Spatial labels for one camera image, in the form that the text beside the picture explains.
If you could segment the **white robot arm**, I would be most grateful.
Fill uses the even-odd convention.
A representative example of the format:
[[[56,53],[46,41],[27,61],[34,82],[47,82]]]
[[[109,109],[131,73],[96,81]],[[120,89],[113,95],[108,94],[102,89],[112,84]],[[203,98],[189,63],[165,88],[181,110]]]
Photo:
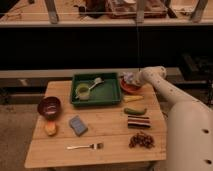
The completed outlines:
[[[171,105],[167,171],[213,171],[213,110],[166,79],[163,66],[145,67],[136,79],[151,84]]]

